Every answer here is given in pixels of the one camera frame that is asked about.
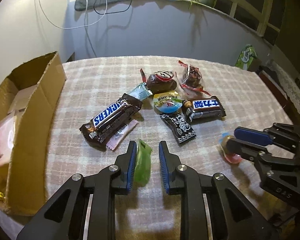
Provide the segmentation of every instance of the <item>chocolate bar wrapper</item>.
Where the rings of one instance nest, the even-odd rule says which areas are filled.
[[[190,122],[196,118],[226,116],[226,111],[216,96],[198,100],[184,100],[182,110]]]
[[[123,94],[116,102],[109,105],[90,122],[80,127],[84,138],[97,146],[105,146],[119,127],[129,120],[142,107],[142,101]]]
[[[124,123],[122,126],[120,126],[107,142],[107,147],[114,151],[125,138],[125,136],[137,125],[137,123],[137,120],[132,119],[129,123]]]
[[[196,137],[195,131],[192,129],[191,125],[186,122],[179,112],[161,114],[160,117],[170,127],[178,144]]]

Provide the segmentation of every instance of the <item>pink candy wrapper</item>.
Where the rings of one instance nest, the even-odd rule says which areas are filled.
[[[138,121],[132,119],[130,123],[124,123],[117,132],[107,142],[107,147],[111,150],[115,150],[124,137],[137,125]]]
[[[0,166],[10,161],[16,130],[15,112],[0,122]]]

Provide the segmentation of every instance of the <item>checkered tablecloth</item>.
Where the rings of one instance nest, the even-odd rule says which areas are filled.
[[[145,73],[160,70],[177,71],[183,67],[174,57],[109,57],[65,63],[67,80],[61,93],[51,127],[48,147],[46,188],[51,197],[74,173],[84,176],[98,173],[126,152],[130,140],[143,139],[152,147],[151,177],[145,187],[134,185],[128,196],[116,196],[117,239],[179,239],[180,196],[168,196],[163,190],[158,144],[164,138],[170,152],[182,163],[199,173],[225,174],[239,190],[269,217],[276,198],[259,187],[259,175],[253,164],[243,160],[230,165],[222,157],[218,140],[224,132],[233,133],[237,126],[262,130],[273,122],[291,123],[275,97],[255,74],[218,63],[181,59],[199,67],[205,90],[218,96],[227,116],[223,120],[197,122],[192,127],[197,137],[178,146],[170,128],[145,100],[135,118],[139,124],[114,152],[89,146],[79,127],[88,122],[123,93],[141,83],[139,69]],[[290,156],[277,147],[274,155]]]

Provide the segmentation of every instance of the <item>green candy wrapper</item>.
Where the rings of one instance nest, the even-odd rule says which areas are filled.
[[[246,45],[246,47],[241,51],[241,54],[235,64],[236,67],[243,70],[248,70],[253,59],[257,58],[257,53],[252,45]]]
[[[151,152],[152,148],[143,140],[139,139],[134,181],[142,187],[144,187],[150,179]]]

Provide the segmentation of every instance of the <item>white cable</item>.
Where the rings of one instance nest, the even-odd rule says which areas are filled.
[[[41,5],[40,0],[38,0],[38,2],[39,2],[39,6],[40,6],[40,8],[41,8],[41,11],[42,11],[43,15],[46,17],[46,19],[48,20],[48,22],[50,22],[53,26],[55,26],[55,27],[57,27],[57,28],[59,28],[59,29],[62,29],[62,30],[71,30],[71,29],[77,29],[77,28],[88,27],[88,26],[94,25],[94,24],[96,24],[98,21],[100,21],[100,20],[105,16],[105,14],[106,14],[106,12],[107,12],[107,9],[108,9],[108,2],[107,2],[107,0],[106,0],[106,10],[105,10],[105,12],[103,13],[103,15],[101,16],[101,18],[100,18],[99,20],[97,20],[96,22],[91,23],[91,24],[89,24],[89,25],[83,25],[83,26],[77,26],[77,27],[71,27],[71,28],[63,28],[63,27],[59,27],[59,26],[55,25],[52,21],[49,20],[49,18],[47,17],[47,15],[45,14],[45,12],[44,12],[43,9],[42,9],[42,5]]]
[[[86,0],[86,11],[85,11],[85,14],[84,14],[84,24],[88,24],[88,0]],[[85,26],[84,30],[86,31],[87,38],[88,38],[88,41],[90,43],[91,49],[93,51],[93,54],[94,54],[95,57],[97,57],[97,54],[96,54],[96,52],[95,52],[95,50],[94,50],[94,48],[92,46],[92,42],[91,42],[89,34],[88,34],[88,27]]]

